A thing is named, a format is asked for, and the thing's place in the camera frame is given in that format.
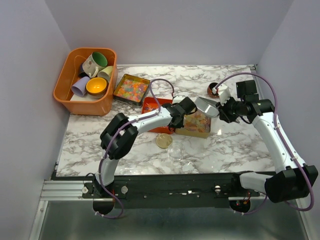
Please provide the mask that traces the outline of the silver metal scoop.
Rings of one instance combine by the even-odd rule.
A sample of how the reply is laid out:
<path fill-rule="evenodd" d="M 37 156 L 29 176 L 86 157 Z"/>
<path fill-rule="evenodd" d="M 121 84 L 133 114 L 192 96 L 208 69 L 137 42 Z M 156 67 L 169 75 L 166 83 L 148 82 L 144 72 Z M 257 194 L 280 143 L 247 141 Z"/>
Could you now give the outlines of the silver metal scoop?
<path fill-rule="evenodd" d="M 197 109 L 209 118 L 216 118 L 220 113 L 217 108 L 217 102 L 204 97 L 197 97 L 194 101 Z"/>

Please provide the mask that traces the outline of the orange lollipop tin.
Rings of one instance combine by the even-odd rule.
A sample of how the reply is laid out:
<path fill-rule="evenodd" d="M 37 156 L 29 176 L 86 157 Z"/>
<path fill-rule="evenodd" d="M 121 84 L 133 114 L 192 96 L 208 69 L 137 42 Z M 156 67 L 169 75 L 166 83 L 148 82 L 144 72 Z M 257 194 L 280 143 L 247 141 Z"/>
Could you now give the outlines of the orange lollipop tin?
<path fill-rule="evenodd" d="M 158 98 L 159 104 L 163 105 L 166 103 L 172 103 L 173 100 L 172 99 L 165 99 L 165 98 Z M 141 113 L 148 113 L 154 110 L 158 109 L 158 104 L 156 103 L 155 99 L 153 97 L 146 97 L 143 101 L 143 105 L 142 105 L 142 111 Z M 157 127 L 154 129 L 149 130 L 149 132 L 152 133 L 158 133 L 158 134 L 173 134 L 174 130 L 170 129 L 168 126 L 161 126 L 161 127 Z"/>

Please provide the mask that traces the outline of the gold popsicle candy tin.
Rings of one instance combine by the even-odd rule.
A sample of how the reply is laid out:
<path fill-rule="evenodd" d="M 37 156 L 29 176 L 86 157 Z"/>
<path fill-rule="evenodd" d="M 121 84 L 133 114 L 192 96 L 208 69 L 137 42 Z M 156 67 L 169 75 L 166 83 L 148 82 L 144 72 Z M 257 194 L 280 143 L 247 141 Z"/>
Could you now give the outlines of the gold popsicle candy tin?
<path fill-rule="evenodd" d="M 178 135 L 208 138 L 211 134 L 211 118 L 201 111 L 186 115 L 183 120 L 183 127 L 176 128 L 175 133 Z"/>

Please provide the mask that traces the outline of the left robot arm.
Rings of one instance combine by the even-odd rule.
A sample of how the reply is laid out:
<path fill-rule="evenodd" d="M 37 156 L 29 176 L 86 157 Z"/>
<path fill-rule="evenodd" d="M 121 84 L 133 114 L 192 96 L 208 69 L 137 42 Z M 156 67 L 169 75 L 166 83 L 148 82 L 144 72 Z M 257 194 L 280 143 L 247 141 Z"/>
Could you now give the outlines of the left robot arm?
<path fill-rule="evenodd" d="M 196 104 L 185 97 L 180 102 L 158 104 L 155 110 L 136 116 L 116 114 L 100 135 L 103 156 L 93 191 L 101 198 L 110 194 L 118 162 L 130 152 L 138 135 L 159 127 L 183 128 L 184 117 L 196 110 Z"/>

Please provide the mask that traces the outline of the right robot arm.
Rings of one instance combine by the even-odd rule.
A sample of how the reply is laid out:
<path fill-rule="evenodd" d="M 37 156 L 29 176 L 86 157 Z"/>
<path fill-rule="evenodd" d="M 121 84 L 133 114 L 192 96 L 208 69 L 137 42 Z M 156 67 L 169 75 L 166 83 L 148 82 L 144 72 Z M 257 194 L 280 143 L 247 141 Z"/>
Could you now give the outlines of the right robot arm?
<path fill-rule="evenodd" d="M 275 106 L 269 99 L 259 98 L 255 81 L 237 82 L 237 99 L 222 83 L 215 87 L 215 92 L 219 97 L 216 107 L 220 120 L 232 123 L 247 117 L 266 145 L 275 169 L 275 175 L 243 172 L 230 183 L 230 191 L 241 196 L 248 189 L 255 190 L 267 195 L 273 203 L 310 196 L 318 170 L 307 165 L 295 151 L 281 127 Z"/>

